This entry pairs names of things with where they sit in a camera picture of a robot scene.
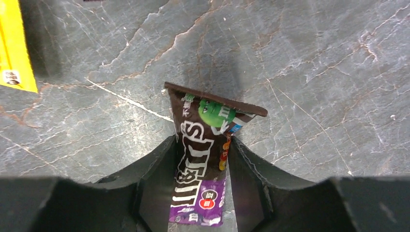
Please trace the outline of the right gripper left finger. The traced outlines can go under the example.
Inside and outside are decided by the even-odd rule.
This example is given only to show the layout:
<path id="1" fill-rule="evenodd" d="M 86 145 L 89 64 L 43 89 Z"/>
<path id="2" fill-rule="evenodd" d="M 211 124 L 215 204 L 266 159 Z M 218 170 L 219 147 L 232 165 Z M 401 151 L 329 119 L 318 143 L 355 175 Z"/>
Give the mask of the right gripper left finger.
<path id="1" fill-rule="evenodd" d="M 0 179 L 3 232 L 165 232 L 176 138 L 95 183 L 58 176 Z"/>

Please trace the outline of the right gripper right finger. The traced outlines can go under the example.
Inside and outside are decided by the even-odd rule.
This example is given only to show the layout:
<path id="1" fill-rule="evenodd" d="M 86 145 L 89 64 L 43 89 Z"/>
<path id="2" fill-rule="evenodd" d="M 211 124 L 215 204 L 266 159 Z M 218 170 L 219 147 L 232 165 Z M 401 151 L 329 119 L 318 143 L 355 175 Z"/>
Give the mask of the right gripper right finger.
<path id="1" fill-rule="evenodd" d="M 228 155 L 240 232 L 407 232 L 408 176 L 334 176 L 318 183 L 290 174 L 233 137 Z"/>

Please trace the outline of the purple m&m bag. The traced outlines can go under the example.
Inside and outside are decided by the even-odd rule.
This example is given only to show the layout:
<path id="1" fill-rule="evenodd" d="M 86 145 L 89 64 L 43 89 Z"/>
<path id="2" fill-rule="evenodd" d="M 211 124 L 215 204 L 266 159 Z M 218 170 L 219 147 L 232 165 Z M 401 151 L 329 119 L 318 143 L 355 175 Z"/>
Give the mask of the purple m&m bag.
<path id="1" fill-rule="evenodd" d="M 231 138 L 256 116 L 267 116 L 267 110 L 170 82 L 164 86 L 170 96 L 180 156 L 169 220 L 219 227 Z"/>

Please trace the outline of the yellow m&m bag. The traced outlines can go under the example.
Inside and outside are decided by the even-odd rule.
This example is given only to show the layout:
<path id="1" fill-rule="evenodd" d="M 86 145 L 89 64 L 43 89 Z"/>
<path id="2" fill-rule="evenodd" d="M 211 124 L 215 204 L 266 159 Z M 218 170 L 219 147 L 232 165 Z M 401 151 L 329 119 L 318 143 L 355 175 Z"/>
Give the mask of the yellow m&m bag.
<path id="1" fill-rule="evenodd" d="M 0 2 L 0 84 L 38 92 L 17 0 Z"/>

